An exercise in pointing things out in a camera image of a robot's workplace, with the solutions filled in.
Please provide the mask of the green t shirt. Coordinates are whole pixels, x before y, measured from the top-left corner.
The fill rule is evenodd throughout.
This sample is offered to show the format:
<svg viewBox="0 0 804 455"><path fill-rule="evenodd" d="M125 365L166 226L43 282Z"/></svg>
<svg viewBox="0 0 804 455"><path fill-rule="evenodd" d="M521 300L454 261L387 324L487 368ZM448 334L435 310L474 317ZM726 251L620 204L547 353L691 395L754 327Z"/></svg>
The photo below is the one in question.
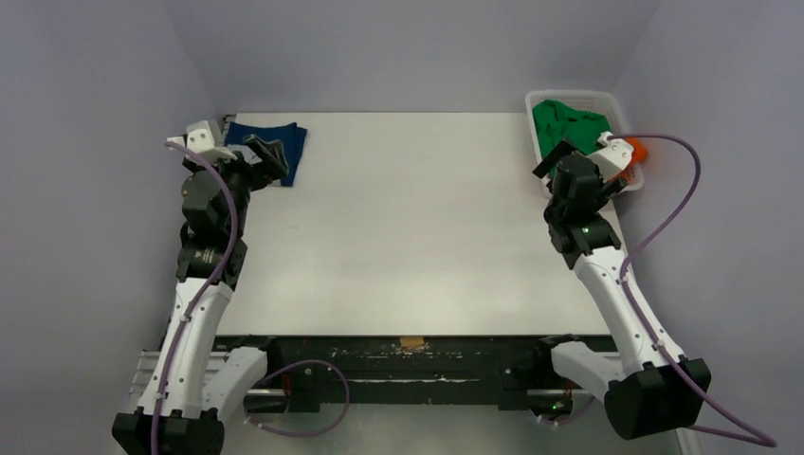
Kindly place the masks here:
<svg viewBox="0 0 804 455"><path fill-rule="evenodd" d="M605 116L578 110L559 100L543 100L531 109L539 157L546 157L561 140L566 139L584 155L598 151L600 135L611 132Z"/></svg>

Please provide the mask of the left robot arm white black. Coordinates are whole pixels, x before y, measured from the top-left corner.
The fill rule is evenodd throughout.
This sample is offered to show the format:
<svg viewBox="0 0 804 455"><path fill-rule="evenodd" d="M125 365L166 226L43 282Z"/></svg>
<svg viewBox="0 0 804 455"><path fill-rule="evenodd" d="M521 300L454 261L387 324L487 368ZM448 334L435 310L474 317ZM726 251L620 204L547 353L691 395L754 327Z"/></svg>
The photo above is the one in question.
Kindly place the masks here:
<svg viewBox="0 0 804 455"><path fill-rule="evenodd" d="M283 374L264 348L236 348L216 372L210 359L247 254L250 196L289 166L280 140L256 135L227 147L196 130L165 145L183 153L191 173L182 185L174 303L154 371L133 410L115 417L112 436L126 454L218 454L248 389L272 387Z"/></svg>

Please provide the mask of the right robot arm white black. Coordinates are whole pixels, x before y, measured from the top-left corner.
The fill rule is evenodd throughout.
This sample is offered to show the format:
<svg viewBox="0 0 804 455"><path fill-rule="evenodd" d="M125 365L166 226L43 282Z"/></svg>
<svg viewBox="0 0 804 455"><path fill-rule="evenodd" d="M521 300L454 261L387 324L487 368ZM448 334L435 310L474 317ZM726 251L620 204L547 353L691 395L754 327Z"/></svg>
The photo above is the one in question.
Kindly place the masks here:
<svg viewBox="0 0 804 455"><path fill-rule="evenodd" d="M561 140L534 170L550 179L544 220L555 250L592 296L611 333L614 365L576 337L546 340L532 361L539 383L566 378L599 401L613 430L632 440L692 426L711 373L668 335L626 263L627 253L601 209L626 185L606 176L594 160Z"/></svg>

